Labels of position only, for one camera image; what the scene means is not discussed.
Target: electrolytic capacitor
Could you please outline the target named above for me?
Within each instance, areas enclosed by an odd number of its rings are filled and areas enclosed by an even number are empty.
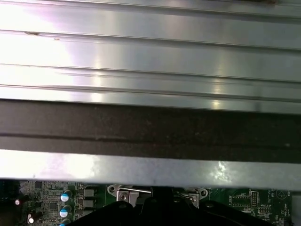
[[[63,218],[67,217],[68,214],[71,213],[71,210],[72,210],[71,206],[65,205],[60,211],[60,216]]]
[[[30,200],[30,198],[28,195],[21,196],[20,198],[15,200],[15,205],[16,206],[23,205],[25,202],[27,202],[29,200]]]
[[[41,211],[39,211],[37,213],[32,213],[31,216],[28,219],[28,223],[33,224],[34,222],[36,222],[42,216],[43,216],[43,213]]]
[[[70,224],[70,223],[71,223],[71,221],[70,221],[69,219],[65,219],[65,220],[63,220],[63,221],[61,222],[60,226],[66,226],[66,225],[68,225],[68,224]]]
[[[62,195],[61,195],[61,200],[63,202],[68,201],[72,197],[72,191],[66,190]]]

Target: reflective metal surface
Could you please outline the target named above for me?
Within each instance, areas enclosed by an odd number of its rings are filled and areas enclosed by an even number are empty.
[[[0,178],[300,190],[301,165],[0,150]]]
[[[285,1],[0,1],[0,98],[300,113],[300,12]]]
[[[299,23],[285,19],[277,23],[274,18],[258,21],[246,17],[242,20],[239,17],[236,19],[222,14],[217,16],[195,12],[173,12],[171,9],[163,12],[158,12],[158,9],[145,12],[139,8],[119,10],[103,5],[45,7],[33,4],[1,4],[0,28],[8,31],[301,48]]]

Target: circuit board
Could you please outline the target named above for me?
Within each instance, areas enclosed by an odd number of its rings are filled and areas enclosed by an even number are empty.
[[[28,214],[32,211],[43,212],[34,226],[59,226],[66,218],[74,221],[116,200],[107,192],[107,185],[60,181],[18,181],[15,185],[19,185],[19,194],[30,198],[22,205],[20,221],[15,226],[28,225]],[[277,226],[285,226],[291,221],[292,196],[289,191],[206,189],[209,193],[202,201],[214,200]],[[72,195],[63,202],[61,196],[65,191]],[[61,211],[66,206],[70,211],[63,218]]]
[[[204,200],[214,200],[277,226],[291,221],[290,191],[256,189],[208,189]]]

